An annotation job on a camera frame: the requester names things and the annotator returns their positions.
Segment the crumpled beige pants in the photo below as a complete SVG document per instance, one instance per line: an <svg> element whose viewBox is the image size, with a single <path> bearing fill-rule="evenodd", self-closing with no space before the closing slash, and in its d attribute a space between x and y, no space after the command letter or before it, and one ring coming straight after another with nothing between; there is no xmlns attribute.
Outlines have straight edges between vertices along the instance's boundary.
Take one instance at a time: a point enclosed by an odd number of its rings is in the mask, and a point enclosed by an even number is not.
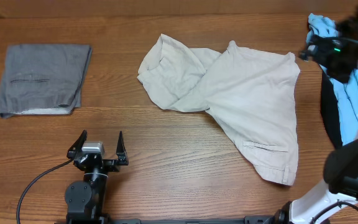
<svg viewBox="0 0 358 224"><path fill-rule="evenodd" d="M161 109L203 111L223 128L265 180L292 185L298 167L292 53L238 47L220 54L161 35L138 79Z"/></svg>

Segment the folded gray cloth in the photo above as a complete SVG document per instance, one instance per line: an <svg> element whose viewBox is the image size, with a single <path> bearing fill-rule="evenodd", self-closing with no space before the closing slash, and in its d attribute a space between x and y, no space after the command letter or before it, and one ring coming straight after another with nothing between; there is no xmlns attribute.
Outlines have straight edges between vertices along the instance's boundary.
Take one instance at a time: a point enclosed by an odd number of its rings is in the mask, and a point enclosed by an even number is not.
<svg viewBox="0 0 358 224"><path fill-rule="evenodd" d="M0 86L0 117L70 114L81 106L91 54L89 45L9 46Z"/></svg>

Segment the blue cloth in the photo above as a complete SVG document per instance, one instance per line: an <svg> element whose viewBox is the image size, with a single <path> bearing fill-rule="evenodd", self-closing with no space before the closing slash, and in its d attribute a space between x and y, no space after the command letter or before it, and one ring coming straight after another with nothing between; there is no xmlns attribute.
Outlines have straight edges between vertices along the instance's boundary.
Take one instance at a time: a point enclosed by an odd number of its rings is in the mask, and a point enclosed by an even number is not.
<svg viewBox="0 0 358 224"><path fill-rule="evenodd" d="M309 15L309 28L306 43L310 41L313 34L320 37L338 36L334 21L313 13ZM327 69L323 66L321 68L327 74ZM351 73L350 80L346 84L342 84L333 78L330 78L330 81L333 84L335 97L338 101L339 126L342 142L345 145L354 140L358 130L358 70Z"/></svg>

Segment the black cable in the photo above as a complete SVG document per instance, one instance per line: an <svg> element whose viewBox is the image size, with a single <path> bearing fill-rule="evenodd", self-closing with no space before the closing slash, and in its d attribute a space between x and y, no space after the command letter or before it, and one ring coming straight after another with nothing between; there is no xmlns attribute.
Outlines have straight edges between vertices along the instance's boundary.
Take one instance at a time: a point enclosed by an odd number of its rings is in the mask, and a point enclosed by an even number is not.
<svg viewBox="0 0 358 224"><path fill-rule="evenodd" d="M347 37L324 37L324 39L348 41L348 42L352 42L352 43L358 45L358 40L350 39L350 38L347 38Z"/></svg>
<svg viewBox="0 0 358 224"><path fill-rule="evenodd" d="M52 172L52 171L54 171L54 170L57 170L57 169L59 169L59 168L65 166L65 165L67 165L67 164L69 164L69 163L71 163L73 160L74 160L74 159L70 159L70 160L67 161L67 162L64 162L64 163L62 163L62 164L60 164L60 165L58 165L58 166L55 166L54 168L51 168L51 169L49 169L49 170L43 172L42 174L38 175L38 177L36 177L34 180L32 180L31 183L28 184L28 186L24 189L23 194L22 194L22 196L21 196L20 199L19 199L19 203L17 204L17 209L16 209L16 222L17 222L17 224L21 224L21 223L20 223L20 207L22 206L22 201L23 201L23 198L24 198L25 194L30 190L31 186L32 186L34 183L36 183L36 181L39 180L41 177L43 177L43 176L45 176L46 174L48 174L48 173L50 173L50 172Z"/></svg>
<svg viewBox="0 0 358 224"><path fill-rule="evenodd" d="M315 217L313 217L313 218L311 219L310 224L315 224L316 221L317 221L317 219L319 219L319 218L320 218L322 215L324 215L326 212L330 211L331 209L333 209L333 208L335 208L335 207L337 207L337 206L341 207L341 205L347 205L347 206L349 206L349 207L351 207L351 208L353 208L353 209L355 209L355 210L358 211L358 207L357 207L357 206L355 206L355 205L353 205L353 204L351 204L351 203L349 203L349 202L338 201L338 202L336 202L336 203L334 203L334 204L332 204L332 205L326 207L326 208L323 209L321 212L319 212Z"/></svg>

